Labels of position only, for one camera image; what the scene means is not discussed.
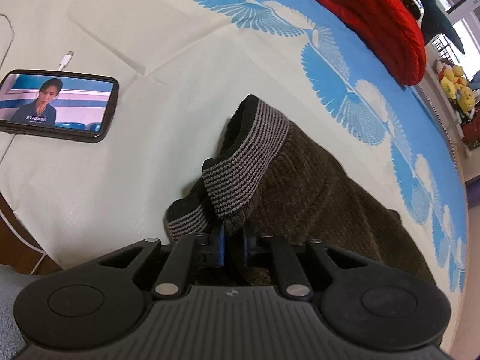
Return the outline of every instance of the plush toy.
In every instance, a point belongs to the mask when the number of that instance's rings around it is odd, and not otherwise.
[[[450,81],[452,81],[453,83],[455,83],[457,81],[457,77],[455,76],[455,74],[453,73],[453,69],[449,66],[447,66],[445,68],[445,70],[443,71],[443,77],[446,77],[448,78]]]
[[[465,77],[459,77],[456,83],[462,86],[467,86],[469,81]]]
[[[475,107],[475,96],[468,86],[464,86],[458,91],[457,103],[465,114]]]
[[[465,71],[463,70],[462,66],[460,66],[459,64],[456,64],[455,66],[453,66],[452,71],[455,77],[465,76]]]
[[[455,88],[455,84],[450,81],[447,77],[443,77],[440,81],[440,85],[442,86],[445,95],[452,100],[457,99],[457,89]]]
[[[454,65],[450,66],[449,64],[438,61],[437,62],[437,73],[438,79],[440,80],[440,85],[442,86],[445,95],[453,100],[454,102],[458,102],[459,99],[462,99],[462,104],[464,104],[461,108],[462,110],[469,109],[471,111],[471,100],[470,97],[473,98],[475,104],[475,97],[473,93],[469,91],[463,91],[463,88],[467,87],[468,80],[464,77],[465,71],[463,70],[462,66]]]

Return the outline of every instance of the grey striped cuff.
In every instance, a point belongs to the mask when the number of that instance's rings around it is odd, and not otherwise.
[[[202,178],[220,219],[249,203],[289,128],[285,115],[256,96],[249,95],[240,104],[227,126],[228,147],[222,147],[217,159],[203,164]]]
[[[167,226],[174,241],[186,234],[210,232],[215,219],[202,179],[184,199],[173,202],[166,212]]]

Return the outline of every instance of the woman on screen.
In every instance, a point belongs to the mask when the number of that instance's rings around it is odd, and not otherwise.
[[[22,105],[10,118],[11,122],[54,126],[57,110],[49,103],[58,96],[63,82],[58,78],[45,81],[38,90],[38,97],[29,104]]]

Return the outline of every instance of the metal rivet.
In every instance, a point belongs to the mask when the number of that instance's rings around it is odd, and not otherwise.
[[[155,292],[160,295],[175,295],[179,288],[173,283],[162,283],[155,287]]]
[[[303,284],[292,284],[286,288],[286,293],[295,297],[302,297],[308,295],[310,289]]]

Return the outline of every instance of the phone screen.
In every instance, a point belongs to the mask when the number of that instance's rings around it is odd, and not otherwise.
[[[97,133],[114,84],[59,75],[12,74],[0,87],[0,120]]]

